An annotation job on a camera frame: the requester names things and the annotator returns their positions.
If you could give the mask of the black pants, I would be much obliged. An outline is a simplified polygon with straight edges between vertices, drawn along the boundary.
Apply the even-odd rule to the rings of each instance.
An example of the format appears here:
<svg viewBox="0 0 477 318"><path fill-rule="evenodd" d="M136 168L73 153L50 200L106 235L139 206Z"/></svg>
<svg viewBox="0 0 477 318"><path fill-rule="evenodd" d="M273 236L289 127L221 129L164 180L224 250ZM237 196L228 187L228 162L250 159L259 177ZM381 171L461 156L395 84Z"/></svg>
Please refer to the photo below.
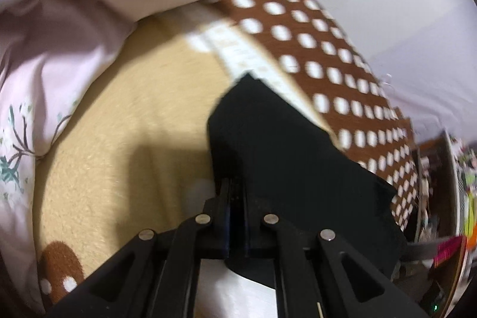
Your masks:
<svg viewBox="0 0 477 318"><path fill-rule="evenodd" d="M262 81L243 76L208 120L213 178L262 198L304 232L334 230L386 277L406 250L395 189L348 159L326 131Z"/></svg>

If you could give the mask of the beige brown polka-dot blanket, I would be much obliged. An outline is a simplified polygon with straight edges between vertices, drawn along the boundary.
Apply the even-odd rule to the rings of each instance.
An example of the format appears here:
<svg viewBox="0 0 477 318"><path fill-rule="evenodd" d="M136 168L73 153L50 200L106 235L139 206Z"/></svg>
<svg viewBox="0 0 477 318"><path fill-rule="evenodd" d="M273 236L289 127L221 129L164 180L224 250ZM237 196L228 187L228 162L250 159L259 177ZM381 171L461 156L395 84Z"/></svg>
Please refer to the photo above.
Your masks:
<svg viewBox="0 0 477 318"><path fill-rule="evenodd" d="M246 72L303 104L393 187L408 222L416 168L400 113L315 0L219 0L141 21L39 164L34 234L46 308L139 228L173 226L213 190L206 121Z"/></svg>

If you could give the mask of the wooden shelving unit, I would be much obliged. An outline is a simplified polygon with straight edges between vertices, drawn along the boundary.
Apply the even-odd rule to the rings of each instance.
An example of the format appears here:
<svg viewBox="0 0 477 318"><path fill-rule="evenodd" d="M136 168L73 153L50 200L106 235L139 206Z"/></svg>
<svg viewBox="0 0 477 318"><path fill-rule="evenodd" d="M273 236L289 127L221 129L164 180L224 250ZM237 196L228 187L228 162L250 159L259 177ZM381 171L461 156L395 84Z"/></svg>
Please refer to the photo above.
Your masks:
<svg viewBox="0 0 477 318"><path fill-rule="evenodd" d="M412 152L418 170L418 199L416 232L413 242L418 245L438 245L464 235L466 191L464 173L456 154L462 148L459 140L448 131L417 146ZM447 317L463 296L470 283L474 252L459 245L456 252L434 269L431 279L439 291L430 312L431 317Z"/></svg>

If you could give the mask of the magenta cloth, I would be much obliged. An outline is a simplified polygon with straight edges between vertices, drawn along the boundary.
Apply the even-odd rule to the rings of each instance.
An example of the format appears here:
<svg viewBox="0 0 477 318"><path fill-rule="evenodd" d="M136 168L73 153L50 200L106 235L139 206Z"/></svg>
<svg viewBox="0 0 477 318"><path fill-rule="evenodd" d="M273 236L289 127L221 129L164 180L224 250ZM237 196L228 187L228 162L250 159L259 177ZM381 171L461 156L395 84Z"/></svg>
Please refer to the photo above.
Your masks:
<svg viewBox="0 0 477 318"><path fill-rule="evenodd" d="M447 241L437 246L436 255L433 257L433 267L441 266L449 260L455 253L459 252L462 246L466 246L467 238L465 236L452 236Z"/></svg>

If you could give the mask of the pink floral duvet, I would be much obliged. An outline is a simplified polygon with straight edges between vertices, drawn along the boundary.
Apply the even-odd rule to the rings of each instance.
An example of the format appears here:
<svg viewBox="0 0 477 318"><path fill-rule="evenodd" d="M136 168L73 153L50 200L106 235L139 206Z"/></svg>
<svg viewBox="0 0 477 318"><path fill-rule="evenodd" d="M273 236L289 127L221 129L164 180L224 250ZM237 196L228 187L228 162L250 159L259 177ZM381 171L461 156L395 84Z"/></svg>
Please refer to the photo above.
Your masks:
<svg viewBox="0 0 477 318"><path fill-rule="evenodd" d="M35 165L136 21L201 0L1 0L1 259L44 310L32 225Z"/></svg>

